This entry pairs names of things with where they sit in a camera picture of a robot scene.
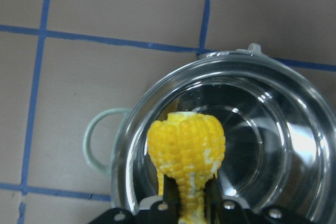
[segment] yellow corn kernel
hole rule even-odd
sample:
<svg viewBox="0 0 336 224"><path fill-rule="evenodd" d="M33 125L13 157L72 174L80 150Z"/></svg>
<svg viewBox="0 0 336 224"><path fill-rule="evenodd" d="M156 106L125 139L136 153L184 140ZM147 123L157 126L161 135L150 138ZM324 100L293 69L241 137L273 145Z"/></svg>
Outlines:
<svg viewBox="0 0 336 224"><path fill-rule="evenodd" d="M180 193L179 224L205 223L205 183L217 176L225 152L221 123L212 115L196 112L169 113L155 121L147 133L148 152L156 167L159 195L163 176L174 178Z"/></svg>

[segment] floor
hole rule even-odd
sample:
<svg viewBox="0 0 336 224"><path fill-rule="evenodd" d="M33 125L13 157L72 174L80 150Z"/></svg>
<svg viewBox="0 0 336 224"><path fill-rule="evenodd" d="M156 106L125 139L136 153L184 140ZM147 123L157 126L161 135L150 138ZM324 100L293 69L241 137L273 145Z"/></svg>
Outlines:
<svg viewBox="0 0 336 224"><path fill-rule="evenodd" d="M100 111L134 107L174 69L212 50L261 44L336 110L334 0L0 0L0 223L87 223L109 177L81 145ZM109 161L118 118L93 152Z"/></svg>

